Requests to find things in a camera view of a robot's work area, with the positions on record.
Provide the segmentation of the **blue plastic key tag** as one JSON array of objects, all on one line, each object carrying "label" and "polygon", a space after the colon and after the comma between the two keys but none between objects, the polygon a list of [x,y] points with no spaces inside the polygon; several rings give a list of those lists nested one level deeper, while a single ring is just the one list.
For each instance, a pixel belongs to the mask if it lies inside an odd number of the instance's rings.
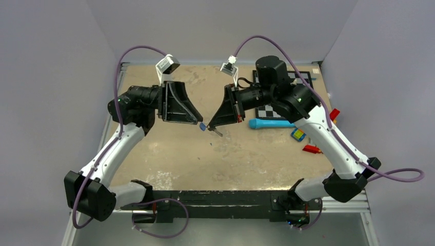
[{"label": "blue plastic key tag", "polygon": [[202,131],[206,131],[207,127],[206,127],[206,125],[203,122],[201,122],[199,126],[200,126],[200,129]]}]

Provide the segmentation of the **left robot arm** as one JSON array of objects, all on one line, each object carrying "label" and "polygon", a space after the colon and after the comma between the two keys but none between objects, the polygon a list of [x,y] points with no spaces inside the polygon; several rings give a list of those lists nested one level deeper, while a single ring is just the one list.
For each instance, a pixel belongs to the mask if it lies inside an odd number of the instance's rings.
[{"label": "left robot arm", "polygon": [[135,204],[151,207],[151,186],[132,181],[118,191],[109,185],[130,151],[149,133],[159,118],[164,122],[196,125],[203,120],[187,95],[185,83],[165,81],[151,87],[131,86],[108,103],[108,111],[119,124],[109,142],[79,172],[64,178],[67,205],[97,221],[106,220],[115,208]]}]

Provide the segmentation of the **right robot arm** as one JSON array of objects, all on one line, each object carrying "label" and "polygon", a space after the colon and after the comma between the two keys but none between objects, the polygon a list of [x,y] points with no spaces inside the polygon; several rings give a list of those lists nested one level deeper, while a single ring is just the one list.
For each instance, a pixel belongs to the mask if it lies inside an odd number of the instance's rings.
[{"label": "right robot arm", "polygon": [[381,163],[367,157],[341,133],[329,118],[321,98],[309,86],[293,84],[284,61],[264,56],[255,63],[258,82],[245,89],[235,84],[224,87],[224,99],[207,128],[242,122],[247,110],[271,105],[281,117],[310,137],[333,166],[329,175],[300,179],[288,191],[288,202],[296,209],[308,201],[330,196],[348,202],[367,185]]}]

